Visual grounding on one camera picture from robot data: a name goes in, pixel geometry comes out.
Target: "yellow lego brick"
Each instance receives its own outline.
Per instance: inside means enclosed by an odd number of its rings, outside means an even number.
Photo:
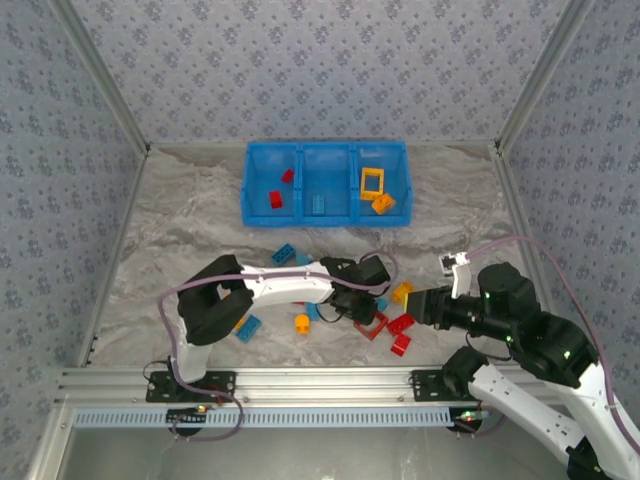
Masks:
[[[367,190],[367,177],[378,177],[378,190]],[[360,200],[375,200],[384,193],[384,170],[382,168],[362,169],[362,178],[360,179]]]
[[[307,315],[298,315],[296,317],[296,332],[303,335],[309,333],[309,317]]]
[[[376,198],[371,206],[378,215],[382,215],[383,213],[391,210],[395,204],[396,201],[391,197],[391,195],[385,193],[384,195],[380,195]]]
[[[407,294],[413,292],[415,287],[410,282],[402,282],[398,288],[396,288],[391,294],[391,300],[394,302],[403,305],[404,299]]]

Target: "floral wallpaper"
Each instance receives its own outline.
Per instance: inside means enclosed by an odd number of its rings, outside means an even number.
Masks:
[[[636,423],[640,382],[640,4],[596,2],[509,154],[534,234],[607,347]],[[579,321],[549,268],[561,312]]]
[[[493,139],[566,0],[74,0],[150,142]]]
[[[0,2],[0,479],[78,355],[138,165],[46,0]]]

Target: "blue plastic tray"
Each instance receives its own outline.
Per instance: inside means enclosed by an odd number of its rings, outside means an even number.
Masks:
[[[360,200],[364,167],[384,169],[384,191],[396,201],[378,215]],[[281,180],[294,170],[291,183]],[[283,207],[272,209],[269,192],[280,191]],[[324,198],[324,214],[313,214],[313,197]],[[250,143],[242,181],[242,218],[250,227],[400,227],[411,222],[413,191],[404,142]]]

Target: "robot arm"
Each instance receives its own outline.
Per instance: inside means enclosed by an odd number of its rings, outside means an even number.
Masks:
[[[615,425],[602,364],[584,332],[542,312],[531,281],[508,263],[483,269],[478,284],[480,297],[458,292],[453,298],[451,287],[411,293],[407,313],[436,329],[455,326],[472,337],[504,341],[523,370],[558,393],[574,420],[520,390],[469,347],[443,367],[448,388],[495,405],[566,462],[572,479],[640,478],[640,456]],[[617,410],[631,436],[640,440],[622,406]]]
[[[240,265],[235,256],[224,255],[189,282],[230,275],[240,279],[212,282],[178,293],[176,360],[187,383],[205,375],[213,344],[229,335],[253,309],[292,302],[329,303],[340,315],[370,325],[377,311],[375,297],[335,280],[375,288],[390,279],[378,256],[358,263],[325,257],[299,267],[258,268]],[[229,294],[221,298],[218,287],[229,290]]]

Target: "toy block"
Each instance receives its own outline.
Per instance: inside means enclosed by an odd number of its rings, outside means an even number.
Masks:
[[[384,310],[389,305],[389,302],[387,302],[387,300],[382,298],[382,297],[376,298],[376,303],[378,304],[378,311],[379,312],[384,312]]]
[[[378,189],[367,190],[367,177],[378,177]],[[362,169],[362,178],[360,179],[360,200],[375,200],[384,193],[384,170],[382,168]]]
[[[306,315],[298,315],[296,317],[296,332],[306,335],[309,333],[309,317]]]
[[[395,204],[396,201],[391,197],[391,195],[385,193],[373,201],[371,208],[373,208],[378,215],[382,215],[391,210]]]
[[[402,305],[404,298],[407,294],[415,290],[414,286],[410,282],[402,282],[398,288],[396,288],[391,294],[391,300]]]
[[[404,353],[407,351],[407,348],[409,348],[410,343],[411,343],[411,337],[408,337],[404,333],[401,333],[396,337],[396,341],[393,342],[393,345],[391,346],[391,351],[396,355],[398,355],[399,357],[402,357]]]
[[[405,313],[403,315],[400,315],[392,322],[389,322],[389,324],[387,325],[387,330],[389,330],[389,333],[395,337],[396,335],[404,332],[414,323],[416,323],[416,321],[411,318],[411,315]]]
[[[282,175],[281,180],[284,183],[291,183],[291,180],[293,180],[293,170],[289,168],[286,172],[284,172],[284,175]]]
[[[312,212],[314,215],[324,215],[324,195],[313,196]]]
[[[282,195],[278,190],[269,192],[269,201],[271,202],[271,208],[282,208]]]
[[[271,255],[271,259],[276,267],[281,267],[296,255],[296,249],[285,243],[280,250]]]
[[[311,262],[313,262],[313,258],[306,253],[296,253],[296,265],[299,267],[302,265],[309,265]]]
[[[311,319],[312,322],[316,322],[320,320],[320,314],[318,313],[318,305],[315,303],[307,303],[307,316]]]
[[[249,315],[246,322],[240,327],[240,330],[236,332],[236,336],[244,343],[249,343],[249,340],[256,334],[258,328],[260,328],[262,322],[253,315]]]
[[[378,319],[378,325],[373,330],[367,330],[360,323],[353,322],[353,326],[356,327],[361,334],[367,337],[369,340],[373,340],[378,336],[378,334],[382,331],[385,325],[389,322],[389,317],[385,314],[376,312],[376,318]]]

